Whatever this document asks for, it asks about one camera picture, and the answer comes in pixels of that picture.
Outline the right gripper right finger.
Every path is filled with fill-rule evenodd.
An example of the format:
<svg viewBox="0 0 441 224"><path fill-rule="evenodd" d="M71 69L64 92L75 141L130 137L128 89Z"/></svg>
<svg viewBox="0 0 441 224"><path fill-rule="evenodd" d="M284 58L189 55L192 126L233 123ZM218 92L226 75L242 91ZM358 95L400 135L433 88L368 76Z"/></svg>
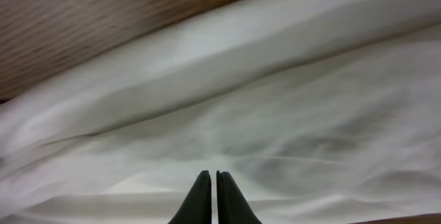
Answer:
<svg viewBox="0 0 441 224"><path fill-rule="evenodd" d="M229 172L216 172L219 224L262 224Z"/></svg>

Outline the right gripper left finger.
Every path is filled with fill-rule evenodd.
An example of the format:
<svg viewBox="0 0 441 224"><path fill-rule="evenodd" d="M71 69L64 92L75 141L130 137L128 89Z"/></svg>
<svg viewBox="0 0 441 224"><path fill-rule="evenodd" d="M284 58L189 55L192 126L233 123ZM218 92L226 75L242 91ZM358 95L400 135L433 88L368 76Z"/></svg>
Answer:
<svg viewBox="0 0 441 224"><path fill-rule="evenodd" d="M198 176L169 224L211 224L212 182L208 170Z"/></svg>

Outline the white t-shirt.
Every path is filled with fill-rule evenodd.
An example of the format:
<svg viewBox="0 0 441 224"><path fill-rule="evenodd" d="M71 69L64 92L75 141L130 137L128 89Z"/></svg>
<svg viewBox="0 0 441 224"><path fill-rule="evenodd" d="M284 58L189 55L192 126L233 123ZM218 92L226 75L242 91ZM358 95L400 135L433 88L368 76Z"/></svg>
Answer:
<svg viewBox="0 0 441 224"><path fill-rule="evenodd" d="M2 223L166 223L201 171L264 223L440 212L440 0L242 0L1 111Z"/></svg>

